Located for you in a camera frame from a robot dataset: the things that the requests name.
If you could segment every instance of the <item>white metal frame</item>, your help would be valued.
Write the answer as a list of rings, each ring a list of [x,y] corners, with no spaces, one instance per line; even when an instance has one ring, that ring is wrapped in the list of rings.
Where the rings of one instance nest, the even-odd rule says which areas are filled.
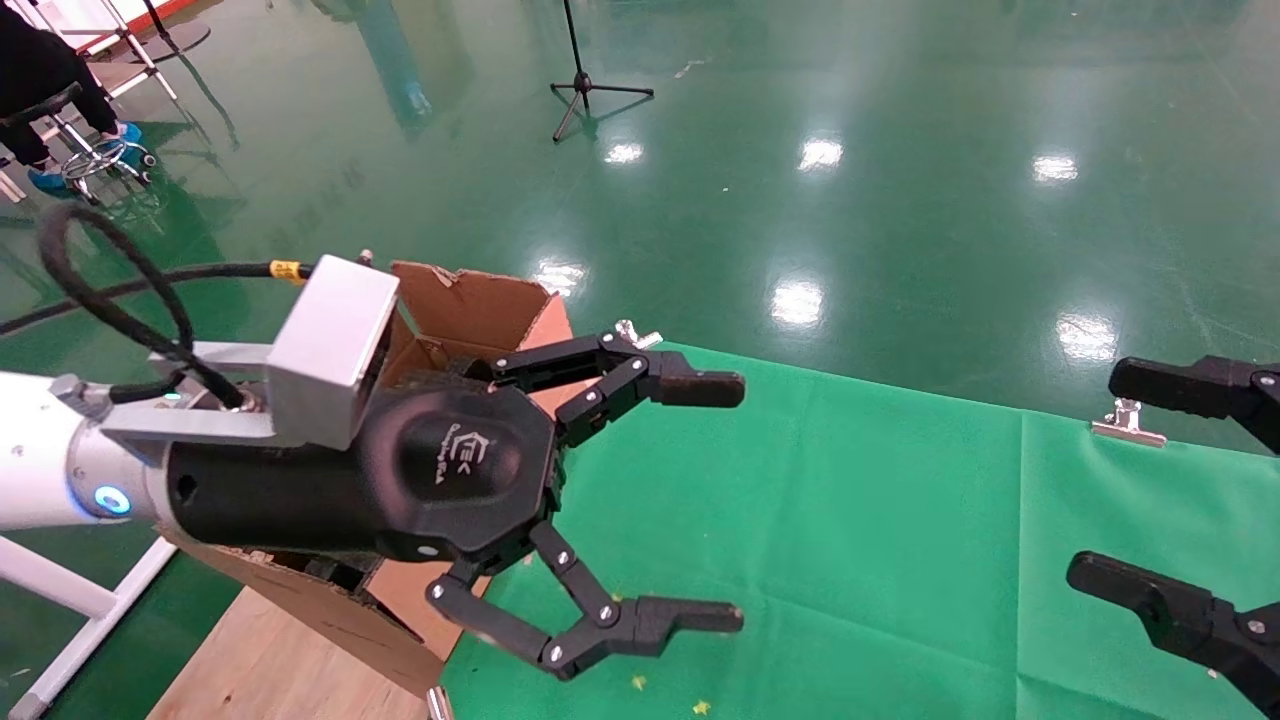
[[[18,187],[18,183],[13,182],[13,178],[10,178],[3,168],[0,168],[0,192],[4,192],[5,196],[13,202],[22,202],[23,199],[27,197],[27,193]]]
[[[88,618],[88,623],[76,633],[72,642],[40,675],[22,701],[9,711],[9,720],[36,720],[45,714],[58,693],[102,644],[177,550],[165,539],[156,539],[115,591],[109,591],[47,557],[0,537],[0,579],[27,588]]]

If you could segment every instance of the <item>robotic arm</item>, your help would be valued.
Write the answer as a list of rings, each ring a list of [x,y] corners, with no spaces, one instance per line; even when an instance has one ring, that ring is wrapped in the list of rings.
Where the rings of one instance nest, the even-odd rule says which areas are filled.
[[[1126,357],[1116,397],[1203,418],[1231,418],[1280,454],[1280,365],[1203,357],[1183,368]],[[1080,552],[1068,583],[1142,621],[1151,643],[1222,674],[1266,717],[1280,720],[1280,603],[1248,611],[1212,592],[1097,552]]]
[[[74,375],[0,373],[0,530],[136,519],[206,543],[451,560],[426,601],[561,679],[611,653],[660,655],[681,629],[742,628],[727,603],[614,601],[552,524],[566,448],[646,398],[733,407],[740,375],[602,333],[375,391],[397,288],[325,256],[274,343],[195,342],[204,370],[242,380],[234,410],[189,378],[116,404]],[[527,395],[595,377],[554,418]],[[554,638],[468,592],[531,552],[584,612]]]

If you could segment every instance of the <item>wooden board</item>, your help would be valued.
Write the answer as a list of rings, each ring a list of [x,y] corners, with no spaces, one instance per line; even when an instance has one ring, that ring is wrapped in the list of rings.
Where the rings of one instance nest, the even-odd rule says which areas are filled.
[[[426,703],[244,588],[147,720],[425,720]]]

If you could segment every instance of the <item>green cloth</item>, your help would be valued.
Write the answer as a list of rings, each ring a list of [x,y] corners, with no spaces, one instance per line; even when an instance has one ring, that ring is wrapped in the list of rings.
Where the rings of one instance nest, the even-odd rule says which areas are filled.
[[[571,457],[557,527],[608,591],[735,602],[746,628],[571,683],[467,637],[460,720],[1261,717],[1065,574],[1096,550],[1280,601],[1274,460],[681,350],[746,402],[637,407]],[[553,632],[577,612],[540,562],[488,597]]]

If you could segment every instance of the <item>chair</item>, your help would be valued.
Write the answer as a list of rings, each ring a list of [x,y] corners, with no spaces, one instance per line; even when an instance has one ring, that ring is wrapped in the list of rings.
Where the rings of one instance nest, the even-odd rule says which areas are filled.
[[[116,176],[124,174],[132,177],[142,187],[151,184],[150,173],[146,170],[138,170],[133,165],[124,161],[124,155],[127,152],[137,150],[141,154],[143,167],[155,167],[156,159],[150,150],[134,142],[124,142],[123,140],[108,140],[99,142],[97,145],[90,145],[88,141],[84,140],[84,137],[77,132],[70,123],[58,117],[58,113],[76,100],[79,94],[81,85],[78,82],[73,82],[44,102],[37,102],[36,105],[32,105],[19,113],[14,113],[8,118],[0,118],[0,124],[5,127],[17,127],[19,123],[29,124],[40,118],[51,119],[58,127],[58,135],[63,137],[67,146],[69,149],[81,149],[79,152],[76,152],[63,161],[63,177],[67,178],[67,187],[76,191],[91,205],[101,205],[102,201],[90,191],[88,178],[102,170],[108,170],[109,173]]]

